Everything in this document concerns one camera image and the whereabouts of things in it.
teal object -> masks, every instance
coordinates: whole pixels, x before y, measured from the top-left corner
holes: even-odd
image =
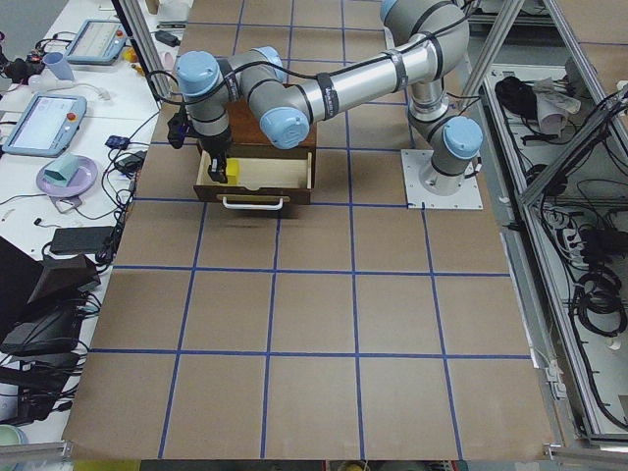
[[[382,20],[382,23],[386,20],[386,17],[393,9],[395,3],[396,0],[384,0],[384,2],[382,2],[382,8],[380,9],[380,19]]]
[[[445,145],[461,160],[470,160],[482,146],[484,135],[478,124],[464,116],[456,116],[447,122],[443,132]]]
[[[179,89],[187,97],[211,91],[220,77],[218,61],[209,52],[190,51],[179,58],[177,78]]]
[[[263,54],[270,63],[275,64],[276,66],[280,66],[280,67],[284,66],[284,64],[282,63],[282,58],[279,55],[279,52],[277,52],[277,50],[274,49],[273,47],[271,46],[255,47],[253,48],[253,50],[259,52],[260,54]],[[286,73],[284,71],[280,71],[279,69],[275,69],[275,76],[277,77],[278,81],[284,81],[286,79]]]
[[[68,186],[78,169],[79,157],[68,152],[46,166],[43,179],[56,186]]]
[[[280,107],[264,113],[259,126],[278,149],[292,149],[310,132],[307,117],[296,108]]]

black monitor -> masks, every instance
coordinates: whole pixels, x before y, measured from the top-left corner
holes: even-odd
[[[0,237],[0,343],[18,324],[99,284],[94,264],[84,255],[42,263]]]

white table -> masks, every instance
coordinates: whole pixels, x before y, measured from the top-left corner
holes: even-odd
[[[146,15],[148,26],[154,30],[157,18],[145,11],[144,2],[140,2]],[[84,20],[87,19],[112,19],[115,16],[111,4],[98,0],[70,0],[59,18],[50,27],[46,37],[58,31],[78,31]],[[156,43],[161,52],[168,51],[174,57],[177,48],[172,48],[161,43]],[[109,164],[109,148],[104,145],[109,135],[129,136],[139,128],[148,118],[158,111],[146,80],[139,75],[131,64],[119,59],[112,66],[74,66],[76,82],[90,83],[96,87],[105,88],[110,100],[98,97],[96,91],[90,87],[78,86],[66,90],[54,91],[59,94],[81,95],[87,100],[85,118],[80,124],[79,130],[72,140],[69,152],[92,159],[99,170],[95,184],[80,196],[82,205],[79,210],[91,217],[103,215],[114,209],[113,202],[105,195],[100,178],[102,171]],[[33,95],[27,86],[19,86],[14,91],[4,95],[0,101],[1,121],[17,121],[26,108]],[[156,117],[148,122],[133,137],[136,142],[150,142]],[[0,127],[1,134],[6,135],[11,131],[11,126]],[[147,146],[132,145],[129,149],[147,150]],[[0,201],[5,201],[14,195],[38,194],[35,176],[41,167],[48,164],[50,159],[32,156],[18,156],[5,154],[0,159]],[[128,188],[130,180],[118,172],[110,176],[114,189]],[[0,206],[0,236],[17,246],[32,258],[41,260],[41,248],[52,239],[55,228],[41,228],[33,222],[41,218],[45,225],[58,225],[61,227],[81,226],[108,226],[115,224],[114,215],[109,215],[97,221],[85,219],[76,211],[61,214],[53,206],[47,196],[21,198]],[[109,281],[110,270],[101,276],[101,286],[94,292],[103,299]],[[97,318],[85,320],[79,339],[90,344]],[[66,389],[74,384],[71,379]],[[61,440],[63,430],[67,424],[70,411],[51,413],[48,419],[42,422],[34,422],[23,426],[29,443],[49,443]]]

robotic arm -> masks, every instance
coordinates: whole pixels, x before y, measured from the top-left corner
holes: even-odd
[[[381,18],[395,44],[403,45],[301,85],[283,86],[284,73],[273,67],[281,59],[270,47],[220,60],[208,52],[183,54],[180,89],[200,146],[212,157],[212,179],[225,180],[230,101],[243,97],[269,140],[288,149],[311,124],[409,86],[410,123],[434,148],[421,181],[436,194],[455,193],[483,140],[475,122],[450,114],[442,81],[466,51],[466,18],[448,0],[384,0]]]

brown cardboard surface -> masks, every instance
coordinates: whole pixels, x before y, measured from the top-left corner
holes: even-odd
[[[182,52],[271,45],[312,74],[384,46],[379,2],[194,3]],[[486,188],[484,211],[405,208],[404,100],[320,123],[314,204],[262,214],[195,200],[198,156],[163,144],[164,106],[65,433],[80,457],[539,456]]]
[[[557,0],[579,42],[627,44],[628,2],[624,0]]]
[[[628,44],[583,44],[582,48],[596,69],[598,80],[606,94],[617,91],[620,80],[628,80]]]

